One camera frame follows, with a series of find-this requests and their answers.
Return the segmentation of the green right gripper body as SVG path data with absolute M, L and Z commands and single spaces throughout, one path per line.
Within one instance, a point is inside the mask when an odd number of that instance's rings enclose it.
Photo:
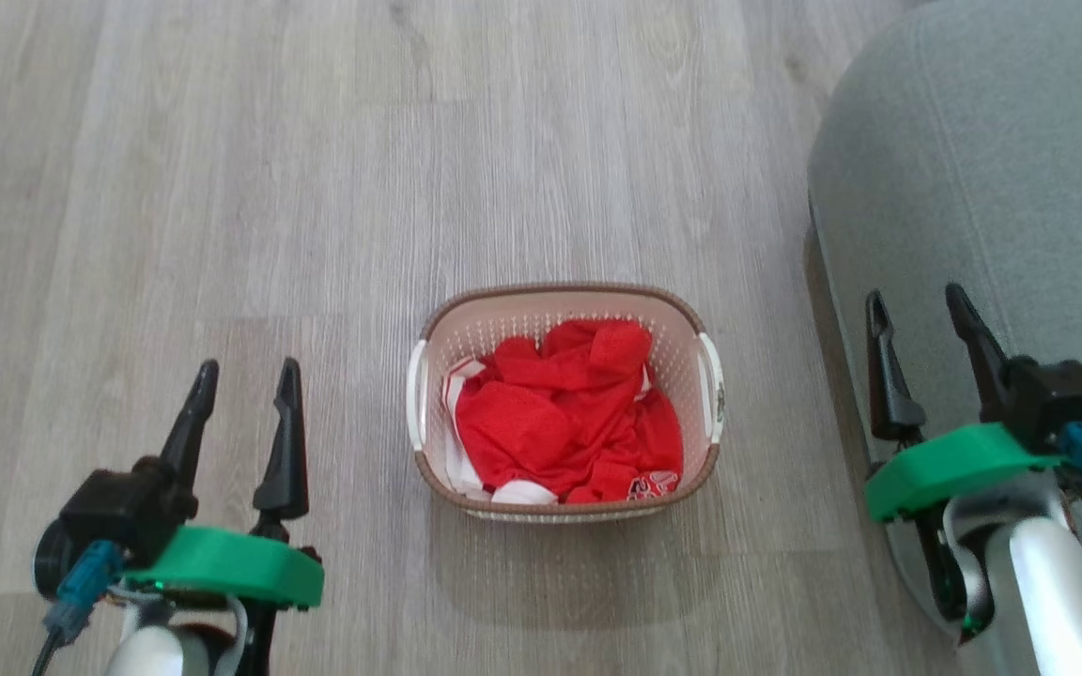
M 866 481 L 866 508 L 879 523 L 913 518 L 951 498 L 1061 463 L 1060 454 L 1031 453 L 1004 424 L 973 424 L 895 453 Z

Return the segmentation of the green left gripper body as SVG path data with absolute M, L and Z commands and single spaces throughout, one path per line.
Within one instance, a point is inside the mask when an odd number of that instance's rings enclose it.
M 283 542 L 183 526 L 154 564 L 126 570 L 121 582 L 193 610 L 222 608 L 229 596 L 276 610 L 311 610 L 321 604 L 325 569 L 311 553 Z

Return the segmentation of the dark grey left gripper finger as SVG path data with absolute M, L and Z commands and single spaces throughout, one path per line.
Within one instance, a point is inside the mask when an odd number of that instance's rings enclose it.
M 283 359 L 273 403 L 279 421 L 265 474 L 252 501 L 258 511 L 252 534 L 287 544 L 285 522 L 295 521 L 311 511 L 303 380 L 296 359 Z
M 213 415 L 219 375 L 216 360 L 199 364 L 192 388 L 162 446 L 160 459 L 175 472 L 175 479 L 185 491 L 193 491 L 196 480 L 204 429 Z

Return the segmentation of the beige perforated plastic laundry basket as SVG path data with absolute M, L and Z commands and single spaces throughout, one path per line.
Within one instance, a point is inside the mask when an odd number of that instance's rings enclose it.
M 571 319 L 636 320 L 654 337 L 650 364 L 679 417 L 683 476 L 664 498 L 592 505 L 500 505 L 460 496 L 447 478 L 445 445 L 454 435 L 443 403 L 448 371 L 492 352 L 503 339 L 541 339 Z M 695 495 L 720 456 L 726 406 L 724 368 L 699 314 L 662 288 L 552 283 L 475 288 L 443 303 L 418 333 L 405 372 L 405 423 L 415 468 L 435 498 L 490 521 L 592 525 L 649 516 Z

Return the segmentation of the white garment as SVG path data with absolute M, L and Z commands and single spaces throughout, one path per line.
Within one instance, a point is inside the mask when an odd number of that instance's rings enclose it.
M 485 503 L 547 506 L 559 503 L 559 498 L 541 483 L 528 480 L 512 480 L 498 488 L 486 488 L 481 476 L 470 461 L 467 446 L 456 426 L 456 403 L 464 390 L 467 380 L 484 371 L 485 364 L 476 358 L 467 358 L 454 364 L 447 374 L 443 401 L 450 419 L 450 437 L 446 441 L 446 472 L 448 483 L 460 496 Z

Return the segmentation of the red garment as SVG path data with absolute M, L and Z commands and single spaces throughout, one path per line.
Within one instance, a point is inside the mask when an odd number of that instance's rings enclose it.
M 485 487 L 535 481 L 566 506 L 670 495 L 684 445 L 652 346 L 639 322 L 573 319 L 476 358 L 456 426 Z

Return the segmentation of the grey fabric sofa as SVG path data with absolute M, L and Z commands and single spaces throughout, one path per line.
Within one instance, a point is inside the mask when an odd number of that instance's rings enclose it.
M 844 371 L 856 470 L 869 432 L 866 299 L 876 288 L 928 436 L 979 419 L 945 300 L 1010 358 L 1082 363 L 1082 0 L 933 0 L 866 43 L 807 165 L 814 309 Z

